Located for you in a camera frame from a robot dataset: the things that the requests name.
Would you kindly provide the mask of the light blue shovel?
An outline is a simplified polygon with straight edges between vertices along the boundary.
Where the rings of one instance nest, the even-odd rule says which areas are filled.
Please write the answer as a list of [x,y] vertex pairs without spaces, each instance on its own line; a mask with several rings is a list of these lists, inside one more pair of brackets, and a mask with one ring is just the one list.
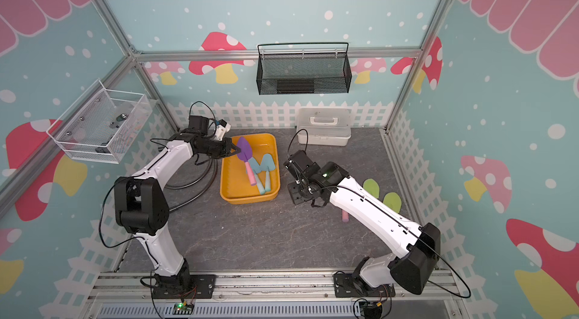
[[251,159],[249,159],[249,164],[250,164],[250,168],[253,171],[253,175],[254,178],[256,180],[256,186],[259,190],[259,194],[260,195],[264,195],[265,194],[265,188],[262,185],[262,181],[259,179],[259,173],[262,171],[260,164],[256,161],[256,159],[254,157],[252,157]]
[[276,169],[274,159],[271,154],[266,153],[262,156],[260,165],[262,171],[265,172],[265,191],[271,192],[271,172]]

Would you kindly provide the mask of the green shovel wooden handle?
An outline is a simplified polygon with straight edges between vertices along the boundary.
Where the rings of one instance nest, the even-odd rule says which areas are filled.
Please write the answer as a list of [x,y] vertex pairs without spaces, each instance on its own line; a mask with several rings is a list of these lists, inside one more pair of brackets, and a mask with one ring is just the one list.
[[389,192],[384,196],[383,204],[395,213],[399,213],[402,208],[402,199],[396,192]]
[[374,179],[365,180],[363,182],[363,189],[372,195],[372,197],[380,199],[379,184]]

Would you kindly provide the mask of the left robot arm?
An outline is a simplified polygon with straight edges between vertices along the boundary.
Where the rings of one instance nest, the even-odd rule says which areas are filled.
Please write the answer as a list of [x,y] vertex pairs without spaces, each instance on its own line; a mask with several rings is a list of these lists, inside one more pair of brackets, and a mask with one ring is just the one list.
[[155,287],[187,293],[193,289],[186,259],[170,235],[170,207],[163,189],[176,171],[195,154],[224,159],[241,152],[231,138],[219,141],[204,134],[184,131],[167,139],[163,150],[130,177],[116,180],[113,192],[115,219],[127,233],[139,240],[154,266]]

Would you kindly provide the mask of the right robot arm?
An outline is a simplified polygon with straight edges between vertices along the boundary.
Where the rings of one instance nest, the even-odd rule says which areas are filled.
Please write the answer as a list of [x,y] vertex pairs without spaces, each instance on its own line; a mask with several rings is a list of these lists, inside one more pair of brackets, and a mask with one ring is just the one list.
[[288,185],[295,205],[320,199],[347,212],[379,237],[390,254],[363,259],[351,274],[360,293],[386,284],[422,294],[440,259],[440,230],[420,225],[387,207],[334,162],[319,166],[299,150],[284,163],[294,181]]

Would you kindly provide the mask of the white plastic storage case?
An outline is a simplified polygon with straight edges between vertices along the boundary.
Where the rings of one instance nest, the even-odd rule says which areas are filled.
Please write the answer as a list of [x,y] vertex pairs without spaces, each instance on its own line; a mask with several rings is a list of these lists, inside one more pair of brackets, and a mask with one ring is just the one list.
[[296,114],[300,144],[345,147],[351,138],[351,111],[340,107],[303,107]]

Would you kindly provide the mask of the green circuit board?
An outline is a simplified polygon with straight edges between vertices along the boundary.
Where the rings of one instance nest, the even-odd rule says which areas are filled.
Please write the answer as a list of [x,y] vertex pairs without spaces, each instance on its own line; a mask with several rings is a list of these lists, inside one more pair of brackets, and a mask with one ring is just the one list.
[[180,302],[173,307],[173,315],[191,315],[193,314],[195,305],[186,302]]

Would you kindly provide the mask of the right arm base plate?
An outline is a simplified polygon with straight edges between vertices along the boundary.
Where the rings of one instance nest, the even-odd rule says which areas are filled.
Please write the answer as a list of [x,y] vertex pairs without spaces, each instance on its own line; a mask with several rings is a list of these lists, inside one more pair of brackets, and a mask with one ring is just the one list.
[[396,296],[392,284],[370,287],[363,281],[353,278],[351,273],[338,271],[333,274],[333,288],[337,298],[378,298],[390,299]]

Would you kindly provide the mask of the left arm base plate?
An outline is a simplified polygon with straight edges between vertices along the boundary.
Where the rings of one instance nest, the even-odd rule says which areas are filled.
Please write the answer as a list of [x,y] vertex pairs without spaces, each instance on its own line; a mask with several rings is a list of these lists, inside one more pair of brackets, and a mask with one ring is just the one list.
[[154,299],[211,299],[216,279],[215,275],[190,275],[185,278],[154,275],[150,286]]

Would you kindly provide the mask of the aluminium front rail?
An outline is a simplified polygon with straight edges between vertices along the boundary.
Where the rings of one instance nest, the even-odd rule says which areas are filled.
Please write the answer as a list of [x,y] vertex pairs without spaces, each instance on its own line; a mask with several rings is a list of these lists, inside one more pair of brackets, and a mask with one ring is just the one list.
[[[321,301],[336,299],[335,269],[297,269],[216,272],[212,297],[208,302]],[[140,284],[143,273],[107,273],[100,275],[88,295],[87,304],[101,302],[150,303],[149,290]],[[448,293],[458,292],[450,271],[436,270],[421,295],[394,286],[396,299],[448,300]]]

